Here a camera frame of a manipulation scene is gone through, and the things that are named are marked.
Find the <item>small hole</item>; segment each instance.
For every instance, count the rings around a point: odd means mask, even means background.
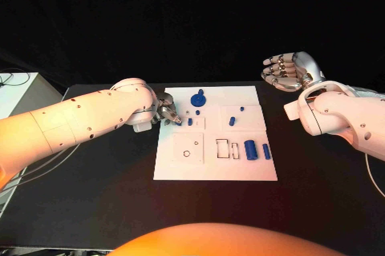
[[[373,136],[373,133],[371,132],[367,132],[365,133],[365,136],[364,136],[365,140],[370,140],[371,136]]]

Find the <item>black tabletop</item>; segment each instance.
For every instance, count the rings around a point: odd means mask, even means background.
[[[385,251],[385,199],[368,176],[364,153],[338,136],[311,136],[283,105],[299,93],[266,82],[152,84],[254,85],[267,123],[279,181],[155,181],[159,124],[81,144],[42,178],[22,185],[0,218],[0,247],[115,249],[165,227],[218,222],[262,227],[353,255]],[[110,88],[76,85],[67,99]],[[385,163],[370,157],[385,188]]]

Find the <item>blue object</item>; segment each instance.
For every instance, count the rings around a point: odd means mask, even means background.
[[[236,117],[231,117],[230,126],[234,126],[234,123],[236,123]]]
[[[195,94],[192,97],[191,97],[191,104],[195,106],[195,107],[203,107],[207,103],[207,98],[204,96],[204,90],[200,89],[198,91],[198,94]]]
[[[253,140],[246,141],[247,160],[256,160],[259,158],[256,143]]]
[[[266,153],[266,159],[270,160],[270,152],[269,152],[269,146],[267,144],[263,144],[263,152]]]

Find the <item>cable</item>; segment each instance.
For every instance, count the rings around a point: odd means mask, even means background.
[[[21,175],[19,177],[15,177],[14,179],[11,179],[11,181],[9,181],[9,183],[12,182],[12,181],[15,181],[15,180],[18,180],[18,179],[21,179],[22,177],[25,177],[27,175],[30,175],[30,174],[32,174],[35,171],[38,171],[38,170],[41,170],[64,153],[66,153],[66,151],[67,151],[68,149],[66,149],[66,150],[63,150],[61,152],[60,152],[60,154],[55,156],[55,157],[53,157],[53,159],[51,160],[48,160],[37,169],[34,169],[32,171],[30,171],[27,174],[24,174],[24,175]]]
[[[367,154],[367,153],[365,153],[365,161],[367,161],[368,173],[370,173],[371,180],[373,180],[373,182],[374,182],[376,188],[378,189],[381,195],[385,197],[385,194],[384,194],[384,192],[381,191],[380,186],[377,185],[377,183],[376,183],[376,179],[374,179],[374,177],[373,177],[371,168],[370,168],[370,162],[368,162],[368,154]]]
[[[6,82],[8,82],[8,80],[9,80],[11,78],[14,78],[14,73],[6,72],[6,73],[11,74],[11,76],[9,76],[9,78],[4,81],[4,78],[2,78],[2,75],[0,75],[0,87],[5,86],[5,85],[9,85],[9,86],[19,86],[19,85],[24,85],[25,83],[28,83],[28,81],[31,80],[31,74],[30,74],[30,72],[24,71],[24,70],[19,69],[19,68],[6,68],[6,69],[0,70],[0,72],[4,73],[4,71],[6,71],[6,70],[21,70],[22,72],[27,73],[27,75],[28,75],[28,79],[27,79],[27,81],[22,82],[21,84],[18,84],[18,85],[12,85],[12,84],[9,84],[9,83],[6,83]]]
[[[35,180],[37,178],[42,177],[45,174],[48,174],[57,167],[60,167],[60,165],[67,161],[67,159],[70,158],[70,156],[73,155],[73,153],[76,152],[76,150],[79,149],[81,144],[77,145],[76,149],[73,150],[73,152],[68,154],[68,156],[64,158],[64,160],[48,170],[45,171],[42,174],[40,174],[37,177],[34,177],[32,179],[28,179],[27,181],[24,181],[22,183],[19,183],[18,185],[11,186],[9,188],[6,188],[2,192],[11,190],[12,188],[18,187],[19,185],[24,185],[25,183],[31,182],[32,180]]]

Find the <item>black background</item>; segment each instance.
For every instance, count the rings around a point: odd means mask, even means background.
[[[0,0],[0,66],[77,83],[260,80],[308,51],[329,80],[381,92],[383,0]]]
[[[165,227],[217,222],[288,233],[348,255],[383,255],[385,203],[364,153],[338,136],[311,136],[302,122],[288,120],[283,105],[299,92],[265,81],[151,84],[156,92],[246,85],[259,92],[279,181],[154,180],[161,124],[141,133],[125,125],[18,187],[0,219],[2,246],[116,249]],[[76,85],[67,99],[110,87]],[[370,157],[370,164],[385,188],[384,161]]]

